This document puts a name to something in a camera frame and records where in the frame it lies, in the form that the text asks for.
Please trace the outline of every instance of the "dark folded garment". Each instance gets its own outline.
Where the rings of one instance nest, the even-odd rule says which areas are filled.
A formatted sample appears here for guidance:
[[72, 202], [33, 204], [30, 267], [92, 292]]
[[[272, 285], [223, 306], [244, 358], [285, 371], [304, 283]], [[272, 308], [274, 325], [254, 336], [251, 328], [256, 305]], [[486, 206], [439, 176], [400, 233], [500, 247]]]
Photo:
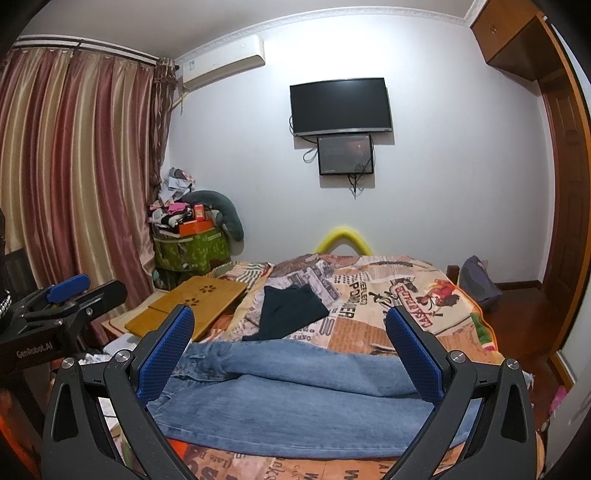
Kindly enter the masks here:
[[265, 287], [259, 331], [245, 335], [242, 340], [274, 340], [328, 316], [329, 311], [312, 291], [309, 284], [292, 285], [283, 290]]

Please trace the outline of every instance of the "wooden floor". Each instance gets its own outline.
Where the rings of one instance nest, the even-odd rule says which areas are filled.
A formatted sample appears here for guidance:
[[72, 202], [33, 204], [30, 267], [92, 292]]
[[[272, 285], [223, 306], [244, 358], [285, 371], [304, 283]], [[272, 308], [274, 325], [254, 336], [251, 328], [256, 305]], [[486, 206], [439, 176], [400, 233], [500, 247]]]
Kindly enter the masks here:
[[496, 307], [485, 313], [485, 320], [495, 331], [500, 352], [506, 358], [515, 358], [523, 370], [534, 375], [530, 395], [539, 429], [560, 386], [548, 364], [548, 354], [561, 321], [536, 288], [503, 291]]

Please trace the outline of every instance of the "blue jeans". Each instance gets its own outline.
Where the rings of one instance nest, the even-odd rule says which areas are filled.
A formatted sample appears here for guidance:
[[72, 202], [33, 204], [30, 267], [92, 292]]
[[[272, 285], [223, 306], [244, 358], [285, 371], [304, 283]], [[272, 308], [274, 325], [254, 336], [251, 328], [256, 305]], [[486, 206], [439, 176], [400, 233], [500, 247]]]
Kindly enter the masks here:
[[[478, 411], [472, 400], [452, 446]], [[189, 346], [148, 409], [165, 436], [250, 455], [400, 456], [431, 413], [396, 357], [296, 340]]]

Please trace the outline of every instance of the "screw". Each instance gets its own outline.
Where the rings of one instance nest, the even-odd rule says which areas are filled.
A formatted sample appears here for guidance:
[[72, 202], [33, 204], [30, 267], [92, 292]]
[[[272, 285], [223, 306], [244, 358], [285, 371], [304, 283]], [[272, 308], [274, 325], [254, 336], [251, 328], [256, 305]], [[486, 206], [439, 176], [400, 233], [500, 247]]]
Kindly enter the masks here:
[[457, 364], [462, 364], [466, 361], [466, 354], [459, 350], [454, 350], [449, 354], [449, 356]]
[[129, 350], [119, 350], [115, 354], [115, 361], [122, 364], [122, 363], [126, 362], [127, 360], [129, 360], [130, 356], [131, 356], [131, 352]]
[[61, 363], [61, 367], [65, 369], [70, 368], [72, 365], [74, 365], [74, 359], [71, 356], [64, 358]]
[[509, 368], [511, 368], [512, 370], [517, 370], [519, 368], [519, 362], [517, 360], [515, 360], [514, 358], [508, 358], [506, 361], [507, 361], [507, 366]]

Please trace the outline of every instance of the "ceiling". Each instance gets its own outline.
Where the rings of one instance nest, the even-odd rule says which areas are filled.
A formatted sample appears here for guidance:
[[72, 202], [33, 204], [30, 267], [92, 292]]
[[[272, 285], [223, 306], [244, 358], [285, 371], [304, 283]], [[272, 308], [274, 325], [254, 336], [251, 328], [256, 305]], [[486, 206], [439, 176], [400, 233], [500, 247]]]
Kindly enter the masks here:
[[228, 33], [337, 7], [418, 8], [464, 18], [473, 0], [51, 0], [23, 31], [102, 40], [177, 58]]

